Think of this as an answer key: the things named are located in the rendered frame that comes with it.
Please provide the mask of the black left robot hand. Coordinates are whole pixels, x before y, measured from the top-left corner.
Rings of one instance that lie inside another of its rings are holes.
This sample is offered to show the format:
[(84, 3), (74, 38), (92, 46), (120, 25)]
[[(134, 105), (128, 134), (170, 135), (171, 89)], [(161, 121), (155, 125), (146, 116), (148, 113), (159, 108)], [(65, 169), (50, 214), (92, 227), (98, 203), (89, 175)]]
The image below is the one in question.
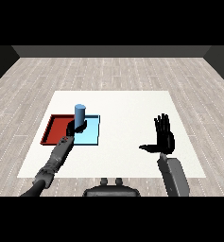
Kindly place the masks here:
[(66, 135), (75, 136), (76, 133), (83, 132), (86, 128), (87, 128), (87, 121), (84, 121), (84, 123), (81, 126), (75, 127), (75, 121), (72, 120), (67, 125)]

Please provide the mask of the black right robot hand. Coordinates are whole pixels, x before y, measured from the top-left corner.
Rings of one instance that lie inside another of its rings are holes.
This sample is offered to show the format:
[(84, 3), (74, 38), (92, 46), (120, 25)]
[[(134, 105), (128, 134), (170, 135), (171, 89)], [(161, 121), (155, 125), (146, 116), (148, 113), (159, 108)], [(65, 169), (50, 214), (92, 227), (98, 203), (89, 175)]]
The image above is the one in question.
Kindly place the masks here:
[(170, 130), (168, 115), (162, 113), (154, 119), (154, 122), (157, 133), (157, 144), (141, 145), (139, 148), (149, 153), (172, 154), (175, 150), (175, 138), (174, 134)]

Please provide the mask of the blue can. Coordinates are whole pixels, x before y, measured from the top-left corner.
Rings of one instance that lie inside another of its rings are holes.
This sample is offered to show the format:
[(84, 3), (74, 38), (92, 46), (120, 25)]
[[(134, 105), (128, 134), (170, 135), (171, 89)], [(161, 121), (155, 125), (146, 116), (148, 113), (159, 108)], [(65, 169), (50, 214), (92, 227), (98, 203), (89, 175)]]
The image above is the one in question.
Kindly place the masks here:
[(84, 123), (85, 109), (86, 107), (82, 104), (77, 104), (75, 106), (75, 128), (81, 126)]

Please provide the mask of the red shallow open box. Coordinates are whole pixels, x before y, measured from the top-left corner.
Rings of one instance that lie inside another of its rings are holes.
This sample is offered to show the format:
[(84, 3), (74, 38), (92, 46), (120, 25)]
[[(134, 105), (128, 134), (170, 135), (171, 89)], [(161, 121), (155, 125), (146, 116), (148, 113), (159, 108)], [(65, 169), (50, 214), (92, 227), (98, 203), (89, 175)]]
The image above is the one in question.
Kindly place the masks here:
[(40, 142), (43, 146), (55, 146), (66, 135), (66, 128), (74, 120), (73, 114), (52, 114)]

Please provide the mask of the light blue shallow open box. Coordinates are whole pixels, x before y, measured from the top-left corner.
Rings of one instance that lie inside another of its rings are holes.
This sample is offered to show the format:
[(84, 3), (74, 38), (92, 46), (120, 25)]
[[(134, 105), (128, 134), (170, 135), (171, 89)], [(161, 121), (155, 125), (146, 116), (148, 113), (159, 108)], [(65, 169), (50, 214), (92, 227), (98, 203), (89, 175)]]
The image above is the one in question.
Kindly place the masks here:
[(100, 116), (98, 114), (89, 114), (85, 116), (87, 127), (82, 133), (75, 134), (76, 146), (97, 146), (99, 138)]

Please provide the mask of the dark grey robot body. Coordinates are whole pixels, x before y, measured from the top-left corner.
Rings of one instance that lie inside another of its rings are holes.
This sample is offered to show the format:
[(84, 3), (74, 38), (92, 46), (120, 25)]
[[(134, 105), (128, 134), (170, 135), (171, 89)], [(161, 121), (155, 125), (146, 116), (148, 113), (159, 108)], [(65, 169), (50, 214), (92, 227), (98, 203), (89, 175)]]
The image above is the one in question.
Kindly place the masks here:
[(86, 189), (83, 197), (140, 197), (140, 193), (125, 186), (121, 178), (115, 179), (115, 185), (108, 185), (108, 179), (102, 178), (98, 186)]

